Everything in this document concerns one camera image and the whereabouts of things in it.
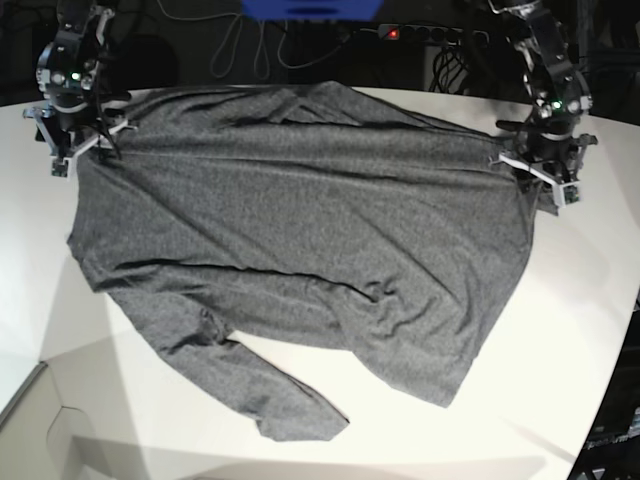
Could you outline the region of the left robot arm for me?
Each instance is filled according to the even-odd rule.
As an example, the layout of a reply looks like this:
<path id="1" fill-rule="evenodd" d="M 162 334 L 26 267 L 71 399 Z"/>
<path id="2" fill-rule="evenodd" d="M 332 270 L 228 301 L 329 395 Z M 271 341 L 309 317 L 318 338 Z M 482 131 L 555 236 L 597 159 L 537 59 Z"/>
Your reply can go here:
<path id="1" fill-rule="evenodd" d="M 494 14 L 516 20 L 508 39 L 523 56 L 523 83 L 532 105 L 521 122 L 496 122 L 514 135 L 499 160 L 544 182 L 558 208 L 572 205 L 581 199 L 578 172 L 586 150 L 598 143 L 593 135 L 574 135 L 592 106 L 589 86 L 570 60 L 561 24 L 541 1 L 491 1 L 489 6 Z"/>

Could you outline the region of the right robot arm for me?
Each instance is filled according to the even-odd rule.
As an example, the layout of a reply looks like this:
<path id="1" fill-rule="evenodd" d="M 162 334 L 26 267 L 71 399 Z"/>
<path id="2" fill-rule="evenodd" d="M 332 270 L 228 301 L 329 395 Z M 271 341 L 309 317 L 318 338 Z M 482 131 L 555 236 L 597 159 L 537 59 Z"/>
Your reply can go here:
<path id="1" fill-rule="evenodd" d="M 107 32 L 115 15 L 109 1 L 60 1 L 56 7 L 58 30 L 35 69 L 44 103 L 23 110 L 23 117 L 36 124 L 36 139 L 49 147 L 55 177 L 69 176 L 91 149 L 119 155 L 115 137 L 132 127 L 124 110 L 106 106 L 128 103 L 130 93 L 103 88 L 110 60 Z"/>

